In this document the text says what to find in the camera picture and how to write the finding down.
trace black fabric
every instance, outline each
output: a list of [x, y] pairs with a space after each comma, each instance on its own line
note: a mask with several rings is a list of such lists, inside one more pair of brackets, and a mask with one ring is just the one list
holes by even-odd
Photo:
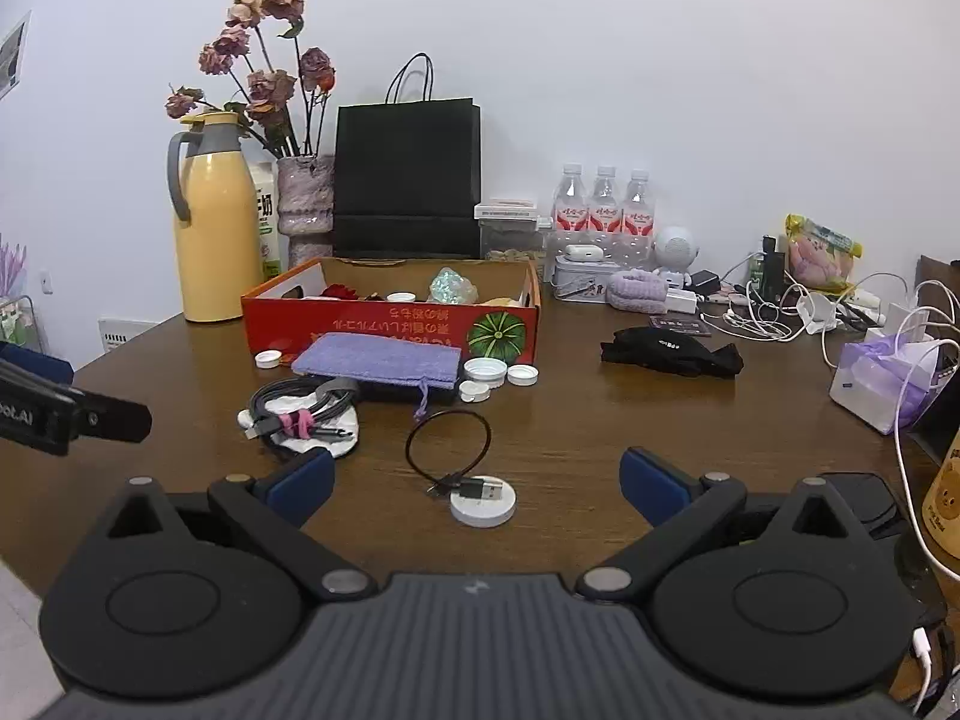
[[480, 256], [480, 109], [470, 98], [340, 108], [333, 251]]
[[628, 327], [613, 334], [613, 343], [601, 343], [604, 362], [630, 362], [680, 376], [728, 378], [743, 370], [736, 346], [728, 343], [712, 352], [702, 343], [673, 330], [658, 327]]

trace bottle label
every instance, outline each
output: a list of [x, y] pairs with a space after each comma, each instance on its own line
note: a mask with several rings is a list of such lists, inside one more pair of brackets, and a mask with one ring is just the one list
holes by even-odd
[[558, 230], [586, 230], [587, 209], [577, 208], [576, 206], [558, 206], [554, 226]]
[[590, 209], [589, 229], [594, 232], [620, 232], [623, 211], [619, 208], [600, 206]]
[[627, 235], [649, 235], [654, 230], [654, 215], [642, 211], [623, 214], [623, 231]]

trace pumpkin illustration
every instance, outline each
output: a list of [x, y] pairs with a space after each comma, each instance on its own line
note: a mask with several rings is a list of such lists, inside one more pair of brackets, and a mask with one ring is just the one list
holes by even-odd
[[526, 341], [527, 328], [523, 320], [506, 311], [484, 314], [467, 332], [470, 354], [496, 357], [507, 364], [520, 357]]

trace floor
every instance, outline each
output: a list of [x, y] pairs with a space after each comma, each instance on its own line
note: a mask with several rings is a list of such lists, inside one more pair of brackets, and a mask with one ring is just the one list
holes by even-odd
[[28, 720], [61, 694], [37, 635], [40, 599], [0, 562], [0, 720]]

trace flower vase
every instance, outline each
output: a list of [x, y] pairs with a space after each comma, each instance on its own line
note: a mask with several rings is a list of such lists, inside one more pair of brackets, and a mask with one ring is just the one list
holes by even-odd
[[333, 155], [277, 160], [277, 230], [290, 239], [290, 268], [333, 255]]

